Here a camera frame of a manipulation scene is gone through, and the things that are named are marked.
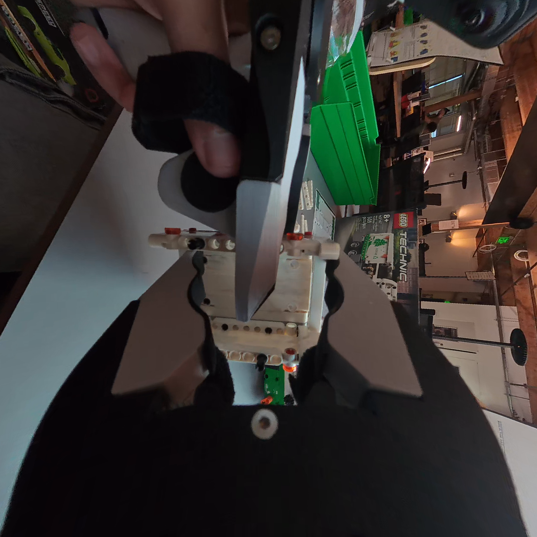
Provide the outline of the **scattered white lego beams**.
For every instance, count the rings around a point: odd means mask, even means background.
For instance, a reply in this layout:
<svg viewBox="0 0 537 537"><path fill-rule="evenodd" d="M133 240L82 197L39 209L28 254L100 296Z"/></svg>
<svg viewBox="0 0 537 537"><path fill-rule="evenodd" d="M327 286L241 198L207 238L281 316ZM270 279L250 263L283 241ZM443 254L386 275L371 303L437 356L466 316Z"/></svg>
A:
<svg viewBox="0 0 537 537"><path fill-rule="evenodd" d="M313 232L315 196L312 180L305 180L301 184L299 205L296 215L294 232Z"/></svg>

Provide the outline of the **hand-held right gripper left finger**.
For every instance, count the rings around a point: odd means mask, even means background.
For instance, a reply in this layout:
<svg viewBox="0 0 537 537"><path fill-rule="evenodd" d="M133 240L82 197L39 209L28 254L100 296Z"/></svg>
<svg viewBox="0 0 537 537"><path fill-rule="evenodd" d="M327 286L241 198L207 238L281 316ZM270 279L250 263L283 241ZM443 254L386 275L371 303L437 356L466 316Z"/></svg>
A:
<svg viewBox="0 0 537 537"><path fill-rule="evenodd" d="M113 395L155 392L166 406L233 404L230 368L201 308L204 270L204 254L186 252L142 295Z"/></svg>

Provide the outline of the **lego truck set box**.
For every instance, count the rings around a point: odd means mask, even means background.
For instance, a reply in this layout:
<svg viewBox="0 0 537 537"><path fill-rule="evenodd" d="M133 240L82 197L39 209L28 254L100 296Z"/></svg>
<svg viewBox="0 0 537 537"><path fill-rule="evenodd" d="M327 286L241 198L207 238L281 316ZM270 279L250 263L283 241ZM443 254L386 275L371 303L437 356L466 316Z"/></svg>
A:
<svg viewBox="0 0 537 537"><path fill-rule="evenodd" d="M335 240L389 300L420 318L420 251L415 209L336 219Z"/></svg>

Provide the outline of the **lego sticker sheet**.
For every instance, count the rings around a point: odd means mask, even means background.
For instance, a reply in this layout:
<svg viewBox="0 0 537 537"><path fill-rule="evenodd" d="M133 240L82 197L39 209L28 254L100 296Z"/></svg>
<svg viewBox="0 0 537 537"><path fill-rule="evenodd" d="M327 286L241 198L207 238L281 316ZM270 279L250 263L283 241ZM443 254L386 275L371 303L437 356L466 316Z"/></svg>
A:
<svg viewBox="0 0 537 537"><path fill-rule="evenodd" d="M314 237L327 238L331 241L335 236L336 217L319 190L315 193L314 218L312 233Z"/></svg>

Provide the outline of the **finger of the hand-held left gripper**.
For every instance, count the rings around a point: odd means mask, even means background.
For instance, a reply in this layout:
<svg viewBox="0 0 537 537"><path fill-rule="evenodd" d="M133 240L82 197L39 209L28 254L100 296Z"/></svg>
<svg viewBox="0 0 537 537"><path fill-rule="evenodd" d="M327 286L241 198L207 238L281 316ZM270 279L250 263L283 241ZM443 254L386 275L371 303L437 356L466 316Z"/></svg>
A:
<svg viewBox="0 0 537 537"><path fill-rule="evenodd" d="M305 66L300 60L291 117L290 138L279 182L245 179L237 188L236 205L236 318L249 321L272 293L278 273L293 179L302 182L310 147L303 135Z"/></svg>

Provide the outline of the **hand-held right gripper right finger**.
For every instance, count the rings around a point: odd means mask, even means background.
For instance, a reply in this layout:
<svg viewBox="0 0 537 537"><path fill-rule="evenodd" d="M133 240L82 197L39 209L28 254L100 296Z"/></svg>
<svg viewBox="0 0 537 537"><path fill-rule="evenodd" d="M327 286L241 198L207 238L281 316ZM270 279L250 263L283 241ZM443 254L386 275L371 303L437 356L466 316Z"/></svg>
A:
<svg viewBox="0 0 537 537"><path fill-rule="evenodd" d="M290 380L298 405L361 405L372 392L423 390L393 303L349 258L326 262L328 314Z"/></svg>

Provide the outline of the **grey upholstered seat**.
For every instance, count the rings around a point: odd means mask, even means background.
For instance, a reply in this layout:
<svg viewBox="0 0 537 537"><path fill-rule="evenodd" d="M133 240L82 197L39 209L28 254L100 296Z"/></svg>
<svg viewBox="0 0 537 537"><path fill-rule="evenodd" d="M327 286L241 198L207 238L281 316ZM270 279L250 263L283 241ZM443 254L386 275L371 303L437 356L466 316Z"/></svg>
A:
<svg viewBox="0 0 537 537"><path fill-rule="evenodd" d="M1 272L30 259L105 120L1 55Z"/></svg>

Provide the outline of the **person's left hand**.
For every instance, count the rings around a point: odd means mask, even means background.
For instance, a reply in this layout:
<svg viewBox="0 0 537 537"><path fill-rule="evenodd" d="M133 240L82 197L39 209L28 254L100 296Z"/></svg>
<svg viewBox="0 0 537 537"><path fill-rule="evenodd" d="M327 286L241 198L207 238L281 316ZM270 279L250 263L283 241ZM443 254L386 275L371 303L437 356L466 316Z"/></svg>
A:
<svg viewBox="0 0 537 537"><path fill-rule="evenodd" d="M171 52L198 51L229 62L229 35L250 29L248 1L72 1L78 7L145 12L163 22ZM76 23L71 42L98 84L126 111L132 112L135 82L106 39L93 27ZM238 175L237 138L205 121L184 120L193 150L203 168L217 178Z"/></svg>

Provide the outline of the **black disc floor lamp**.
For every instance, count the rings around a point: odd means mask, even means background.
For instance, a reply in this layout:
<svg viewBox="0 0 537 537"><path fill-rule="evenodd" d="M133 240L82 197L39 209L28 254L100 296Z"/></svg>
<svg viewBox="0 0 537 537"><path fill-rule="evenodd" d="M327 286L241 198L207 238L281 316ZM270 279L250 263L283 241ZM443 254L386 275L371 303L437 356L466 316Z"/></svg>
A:
<svg viewBox="0 0 537 537"><path fill-rule="evenodd" d="M432 335L433 339L452 341L456 343L468 343L476 345L494 346L500 348L507 348L511 351L512 359L518 366L525 366L527 362L527 340L523 331L519 328L513 329L510 334L508 342L482 340L474 338L452 337L446 335Z"/></svg>
<svg viewBox="0 0 537 537"><path fill-rule="evenodd" d="M463 171L461 174L461 177L459 179L453 179L442 183L435 183L431 184L429 181L424 182L424 191L428 191L429 189L442 187L442 186L448 186L453 184L461 184L461 187L463 190L467 188L468 184L468 173L467 171Z"/></svg>

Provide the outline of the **black car lego box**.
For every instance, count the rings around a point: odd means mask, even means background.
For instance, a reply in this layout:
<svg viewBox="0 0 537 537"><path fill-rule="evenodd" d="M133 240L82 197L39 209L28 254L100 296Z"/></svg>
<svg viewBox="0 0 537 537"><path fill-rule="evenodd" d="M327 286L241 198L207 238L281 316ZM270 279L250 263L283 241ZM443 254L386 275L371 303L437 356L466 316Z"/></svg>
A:
<svg viewBox="0 0 537 537"><path fill-rule="evenodd" d="M1 1L1 53L101 117L114 107L79 57L69 31L72 1Z"/></svg>

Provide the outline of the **white lego hopper assembly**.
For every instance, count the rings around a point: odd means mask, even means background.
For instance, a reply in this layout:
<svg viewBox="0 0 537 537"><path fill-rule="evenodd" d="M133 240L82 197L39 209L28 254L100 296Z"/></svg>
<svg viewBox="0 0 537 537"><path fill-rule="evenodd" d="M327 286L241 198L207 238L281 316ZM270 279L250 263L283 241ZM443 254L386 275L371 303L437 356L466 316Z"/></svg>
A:
<svg viewBox="0 0 537 537"><path fill-rule="evenodd" d="M280 246L277 280L251 320L236 317L236 245L220 232L166 228L151 234L152 247L201 251L205 297L201 308L211 321L215 345L232 363L250 364L263 375L264 405L295 403L289 376L295 376L302 354L316 345L322 329L326 261L340 247L326 238L287 234Z"/></svg>

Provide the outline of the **green plastic bin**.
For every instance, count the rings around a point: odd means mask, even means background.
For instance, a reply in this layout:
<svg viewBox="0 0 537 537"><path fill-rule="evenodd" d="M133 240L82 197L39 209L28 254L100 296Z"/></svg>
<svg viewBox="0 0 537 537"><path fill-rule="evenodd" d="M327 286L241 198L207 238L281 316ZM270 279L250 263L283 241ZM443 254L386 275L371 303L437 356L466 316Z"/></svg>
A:
<svg viewBox="0 0 537 537"><path fill-rule="evenodd" d="M327 69L310 148L337 205L376 205L381 146L363 32Z"/></svg>

